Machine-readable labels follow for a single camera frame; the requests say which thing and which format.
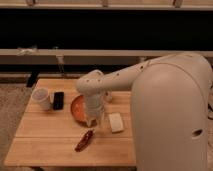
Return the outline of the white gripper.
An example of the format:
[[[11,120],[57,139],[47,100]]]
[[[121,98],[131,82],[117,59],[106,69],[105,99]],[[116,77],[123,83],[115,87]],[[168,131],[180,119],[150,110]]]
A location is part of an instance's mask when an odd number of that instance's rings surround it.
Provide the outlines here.
[[[87,108],[86,109],[86,116],[87,117],[91,117],[91,118],[87,118],[86,122],[87,122],[87,126],[91,127],[92,123],[93,123],[93,118],[98,118],[98,125],[100,128],[102,128],[104,126],[104,108],[102,106],[98,107],[98,108]]]

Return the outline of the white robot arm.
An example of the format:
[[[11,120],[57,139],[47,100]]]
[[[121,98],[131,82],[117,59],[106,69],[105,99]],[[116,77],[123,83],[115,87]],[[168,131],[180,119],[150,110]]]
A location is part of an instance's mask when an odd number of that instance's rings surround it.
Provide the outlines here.
[[[131,92],[137,171],[207,171],[207,115],[212,68],[200,54],[179,53],[100,76],[76,89],[88,107],[94,94]]]

